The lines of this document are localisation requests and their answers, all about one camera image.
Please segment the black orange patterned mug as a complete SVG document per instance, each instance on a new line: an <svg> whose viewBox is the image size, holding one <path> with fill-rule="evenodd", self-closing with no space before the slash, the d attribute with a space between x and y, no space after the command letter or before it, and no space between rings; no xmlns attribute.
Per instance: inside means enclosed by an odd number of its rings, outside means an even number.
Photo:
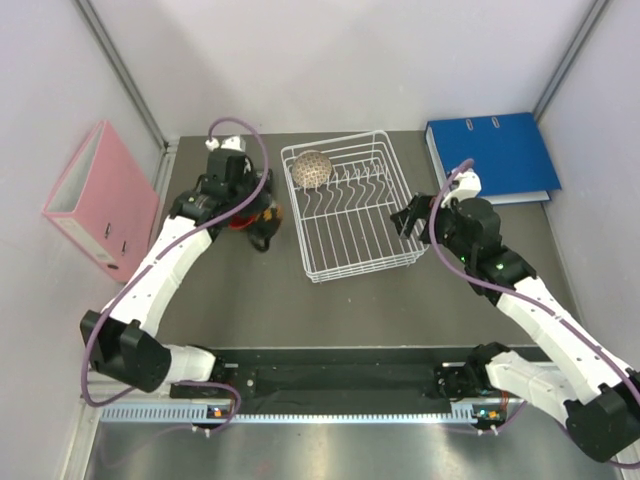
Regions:
<svg viewBox="0 0 640 480"><path fill-rule="evenodd" d="M251 217L235 216L229 227L244 232L252 247L260 253L270 248L272 238L278 232L283 220L280 204L273 201L264 211Z"/></svg>

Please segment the beige patterned bowl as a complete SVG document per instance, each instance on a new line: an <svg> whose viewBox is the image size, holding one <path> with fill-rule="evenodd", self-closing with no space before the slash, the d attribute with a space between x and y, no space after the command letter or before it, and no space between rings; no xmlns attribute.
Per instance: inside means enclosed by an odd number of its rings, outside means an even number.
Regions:
<svg viewBox="0 0 640 480"><path fill-rule="evenodd" d="M302 188L317 188L325 184L331 177L330 159L320 151L302 152L291 167L293 181Z"/></svg>

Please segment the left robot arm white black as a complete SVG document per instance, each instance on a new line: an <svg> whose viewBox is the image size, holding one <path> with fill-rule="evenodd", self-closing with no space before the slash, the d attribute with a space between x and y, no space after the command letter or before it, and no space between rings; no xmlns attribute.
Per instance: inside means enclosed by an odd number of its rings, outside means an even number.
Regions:
<svg viewBox="0 0 640 480"><path fill-rule="evenodd" d="M100 312L80 323L86 367L140 391L190 381L205 396L226 387L216 356L197 346L163 345L159 325L170 300L198 258L225 228L246 233L265 252L281 223L272 172L258 170L239 136L207 144L207 169L180 194L134 276Z"/></svg>

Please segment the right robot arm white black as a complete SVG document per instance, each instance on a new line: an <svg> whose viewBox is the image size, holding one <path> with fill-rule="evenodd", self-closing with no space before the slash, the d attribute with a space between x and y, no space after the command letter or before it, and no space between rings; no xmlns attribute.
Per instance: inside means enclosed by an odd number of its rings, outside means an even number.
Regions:
<svg viewBox="0 0 640 480"><path fill-rule="evenodd" d="M639 373L609 353L563 309L535 269L503 243L501 219L480 198L441 206L417 195L390 217L401 237L425 221L425 245L447 249L471 288L513 320L554 364L547 370L492 342L471 350L463 367L440 367L442 394L514 394L566 429L589 458L607 462L639 440Z"/></svg>

